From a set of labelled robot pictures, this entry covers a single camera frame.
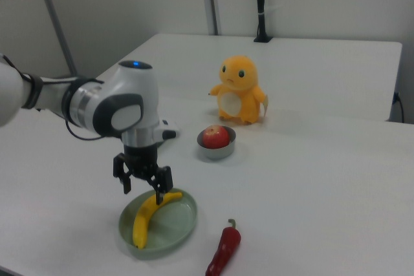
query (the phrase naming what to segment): green plate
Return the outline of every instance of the green plate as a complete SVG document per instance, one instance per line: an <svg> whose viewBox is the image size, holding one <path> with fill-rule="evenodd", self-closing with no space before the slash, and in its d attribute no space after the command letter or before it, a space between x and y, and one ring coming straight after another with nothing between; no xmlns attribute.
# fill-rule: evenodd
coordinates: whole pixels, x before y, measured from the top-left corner
<svg viewBox="0 0 414 276"><path fill-rule="evenodd" d="M154 213L149 221L148 240L144 249L138 249L133 244L132 230L138 209L155 191L136 197L122 211L119 232L136 258L155 259L167 255L180 246L193 231L197 220L197 204L194 198L181 189L173 188L170 192L181 192L182 198L166 204Z"/></svg>

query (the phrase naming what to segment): black stand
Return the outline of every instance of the black stand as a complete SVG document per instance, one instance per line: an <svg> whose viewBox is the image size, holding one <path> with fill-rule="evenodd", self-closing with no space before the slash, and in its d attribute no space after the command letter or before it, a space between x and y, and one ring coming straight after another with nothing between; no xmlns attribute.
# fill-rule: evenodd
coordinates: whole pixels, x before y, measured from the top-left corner
<svg viewBox="0 0 414 276"><path fill-rule="evenodd" d="M265 0L257 0L257 14L259 15L259 28L257 29L257 37L254 39L254 42L268 43L272 37L266 34Z"/></svg>

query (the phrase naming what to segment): silver bowl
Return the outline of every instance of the silver bowl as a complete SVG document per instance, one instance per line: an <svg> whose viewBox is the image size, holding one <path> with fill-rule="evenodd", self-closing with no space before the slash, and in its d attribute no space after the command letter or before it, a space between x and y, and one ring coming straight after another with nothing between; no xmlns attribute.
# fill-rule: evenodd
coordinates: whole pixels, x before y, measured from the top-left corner
<svg viewBox="0 0 414 276"><path fill-rule="evenodd" d="M205 157L212 159L212 160L219 160L221 158L226 158L227 156L231 155L234 151L235 145L235 131L231 127L223 126L228 135L230 136L230 143L223 148L218 149L209 149L205 148L202 144L202 134L204 131L201 131L200 134L197 136L197 143L199 144L199 149L202 155Z"/></svg>

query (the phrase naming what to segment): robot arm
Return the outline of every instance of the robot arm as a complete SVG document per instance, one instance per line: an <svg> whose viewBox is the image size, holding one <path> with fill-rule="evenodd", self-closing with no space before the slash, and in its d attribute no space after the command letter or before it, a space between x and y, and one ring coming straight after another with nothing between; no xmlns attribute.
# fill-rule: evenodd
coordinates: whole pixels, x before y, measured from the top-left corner
<svg viewBox="0 0 414 276"><path fill-rule="evenodd" d="M78 127L121 139L124 153L114 158L113 175L124 185L125 194L131 190L131 175L154 188L158 204L173 187L171 169L157 165L157 143L176 137L178 130L158 117L158 87L150 65L122 61L105 83L85 78L46 80L2 63L0 76L0 126L20 108L48 109Z"/></svg>

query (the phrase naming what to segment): plush toy belly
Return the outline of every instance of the plush toy belly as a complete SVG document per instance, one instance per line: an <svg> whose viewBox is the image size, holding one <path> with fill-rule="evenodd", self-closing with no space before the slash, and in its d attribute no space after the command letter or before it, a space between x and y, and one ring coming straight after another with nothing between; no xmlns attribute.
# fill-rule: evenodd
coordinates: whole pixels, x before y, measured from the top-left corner
<svg viewBox="0 0 414 276"><path fill-rule="evenodd" d="M238 116L241 110L241 99L232 92L224 93L219 96L219 107L230 116Z"/></svg>

